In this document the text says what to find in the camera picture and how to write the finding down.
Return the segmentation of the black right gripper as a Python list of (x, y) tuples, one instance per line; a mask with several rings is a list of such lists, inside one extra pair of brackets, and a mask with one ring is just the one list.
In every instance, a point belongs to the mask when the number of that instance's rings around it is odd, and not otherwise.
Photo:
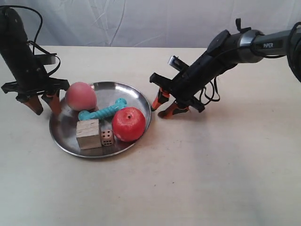
[(170, 118), (173, 115), (186, 113), (189, 107), (202, 112), (204, 103), (195, 94), (204, 92), (206, 85), (211, 84), (216, 93), (216, 78), (227, 70), (235, 67), (230, 55), (235, 52), (235, 47), (229, 43), (232, 35), (228, 30), (220, 32), (211, 41), (206, 51), (193, 62), (186, 70), (178, 71), (172, 79), (157, 73), (150, 76), (150, 83), (158, 85), (159, 90), (151, 105), (151, 110), (157, 110), (162, 104), (169, 101), (170, 96), (175, 101), (164, 111), (158, 113), (159, 118)]

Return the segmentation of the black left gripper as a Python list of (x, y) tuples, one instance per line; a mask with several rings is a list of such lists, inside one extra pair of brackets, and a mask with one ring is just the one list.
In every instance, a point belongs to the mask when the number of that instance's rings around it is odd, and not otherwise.
[(51, 77), (60, 63), (50, 72), (47, 72), (45, 65), (53, 65), (59, 57), (56, 54), (39, 55), (1, 55), (8, 66), (15, 80), (4, 83), (1, 89), (4, 93), (16, 92), (16, 100), (30, 108), (36, 115), (41, 115), (43, 107), (37, 95), (48, 104), (54, 115), (62, 111), (60, 103), (60, 91), (67, 90), (70, 85), (68, 80)]

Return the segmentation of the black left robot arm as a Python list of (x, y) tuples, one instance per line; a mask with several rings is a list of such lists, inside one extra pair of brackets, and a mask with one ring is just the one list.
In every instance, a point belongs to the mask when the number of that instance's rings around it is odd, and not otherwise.
[(17, 5), (0, 7), (0, 54), (15, 78), (1, 86), (4, 93), (17, 93), (16, 100), (29, 107), (37, 115), (43, 112), (43, 99), (52, 113), (61, 111), (60, 91), (67, 91), (69, 82), (53, 78), (61, 65), (56, 53), (50, 53), (29, 40), (23, 21), (16, 11)]

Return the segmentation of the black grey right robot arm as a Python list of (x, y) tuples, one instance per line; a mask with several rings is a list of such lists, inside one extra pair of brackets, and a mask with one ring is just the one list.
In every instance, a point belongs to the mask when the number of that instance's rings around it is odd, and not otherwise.
[(153, 73), (149, 81), (159, 87), (150, 109), (157, 110), (169, 100), (174, 102), (158, 113), (160, 118), (185, 113), (190, 107), (202, 112), (206, 104), (195, 94), (205, 93), (211, 84), (213, 94), (218, 93), (216, 79), (238, 64), (257, 63), (264, 58), (286, 57), (288, 65), (297, 80), (301, 79), (301, 28), (297, 22), (290, 30), (265, 35), (251, 27), (242, 28), (236, 19), (238, 33), (228, 30), (220, 32), (210, 42), (206, 51), (188, 65), (176, 56), (170, 57), (169, 65), (178, 71), (172, 79)]

